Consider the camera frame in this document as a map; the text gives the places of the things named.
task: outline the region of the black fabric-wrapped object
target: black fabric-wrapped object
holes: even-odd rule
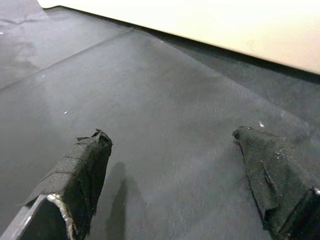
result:
[[[112,148],[110,138],[99,129],[92,137],[77,140],[26,201],[32,205],[40,195],[47,195],[59,208],[70,240],[83,240],[90,231]]]
[[[279,239],[320,239],[320,143],[241,126],[244,166],[260,214]]]

